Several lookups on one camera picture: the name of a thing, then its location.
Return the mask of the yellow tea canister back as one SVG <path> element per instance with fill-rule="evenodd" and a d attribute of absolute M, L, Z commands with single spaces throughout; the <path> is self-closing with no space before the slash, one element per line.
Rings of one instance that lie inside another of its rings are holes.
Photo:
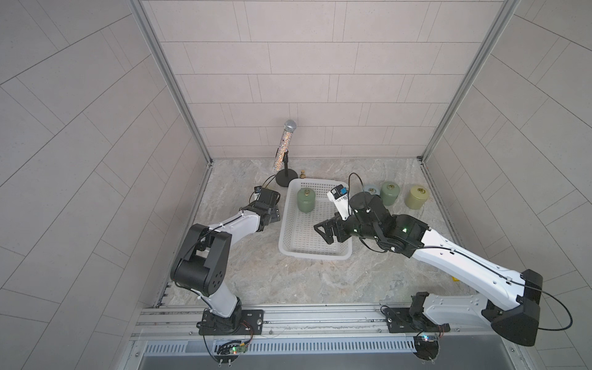
<path fill-rule="evenodd" d="M 430 198 L 430 191 L 427 187 L 413 185 L 405 196 L 405 205 L 411 210 L 419 210 Z"/>

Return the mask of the white plastic perforated basket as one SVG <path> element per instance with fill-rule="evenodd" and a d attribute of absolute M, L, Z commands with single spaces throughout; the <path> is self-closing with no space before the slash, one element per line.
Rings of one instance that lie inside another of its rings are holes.
<path fill-rule="evenodd" d="M 316 224 L 339 213 L 328 198 L 328 192 L 339 185 L 345 186 L 346 183 L 312 178 L 296 179 L 289 183 L 278 242 L 278 249 L 282 254 L 327 261 L 343 261 L 350 258 L 351 239 L 344 243 L 335 241 L 329 245 L 314 230 Z M 298 192 L 302 188 L 309 188 L 315 193 L 314 209 L 310 213 L 303 213 L 298 209 Z"/>

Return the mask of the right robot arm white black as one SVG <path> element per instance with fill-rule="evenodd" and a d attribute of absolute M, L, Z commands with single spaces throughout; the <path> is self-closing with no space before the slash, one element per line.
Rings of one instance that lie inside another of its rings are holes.
<path fill-rule="evenodd" d="M 350 237 L 376 242 L 386 252 L 439 268 L 476 290 L 471 296 L 444 297 L 418 293 L 419 317 L 433 325 L 489 325 L 517 345 L 531 347 L 540 330 L 543 278 L 496 265 L 445 238 L 408 214 L 391 214 L 377 195 L 350 197 L 343 187 L 328 192 L 337 213 L 314 226 L 329 245 Z"/>

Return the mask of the dark green tea canister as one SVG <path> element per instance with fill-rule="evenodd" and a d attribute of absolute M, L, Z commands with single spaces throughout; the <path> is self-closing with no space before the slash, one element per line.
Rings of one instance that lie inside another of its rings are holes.
<path fill-rule="evenodd" d="M 380 187 L 379 197 L 385 207 L 393 206 L 396 203 L 401 192 L 400 186 L 392 181 L 385 181 Z"/>

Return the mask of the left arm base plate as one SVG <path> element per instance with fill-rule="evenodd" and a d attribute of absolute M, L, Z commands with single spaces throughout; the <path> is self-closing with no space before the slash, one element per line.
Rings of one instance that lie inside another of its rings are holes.
<path fill-rule="evenodd" d="M 229 318 L 222 318 L 206 310 L 197 323 L 199 335 L 260 335 L 264 323 L 264 310 L 242 310 Z"/>

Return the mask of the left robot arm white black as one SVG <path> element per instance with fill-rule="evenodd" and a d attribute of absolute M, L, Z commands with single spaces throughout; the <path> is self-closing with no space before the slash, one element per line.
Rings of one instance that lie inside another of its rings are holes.
<path fill-rule="evenodd" d="M 242 303 L 224 283 L 231 246 L 278 222 L 280 199 L 279 192 L 262 188 L 257 199 L 233 217 L 211 226 L 191 226 L 176 254 L 171 281 L 206 303 L 217 334 L 230 334 L 242 326 Z"/>

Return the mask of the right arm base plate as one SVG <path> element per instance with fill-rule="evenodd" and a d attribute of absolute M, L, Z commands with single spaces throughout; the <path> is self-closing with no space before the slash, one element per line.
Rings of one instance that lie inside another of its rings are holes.
<path fill-rule="evenodd" d="M 385 316 L 388 332 L 391 334 L 440 331 L 439 325 L 431 322 L 422 313 L 412 313 L 411 308 L 391 308 L 382 305 L 380 312 Z"/>

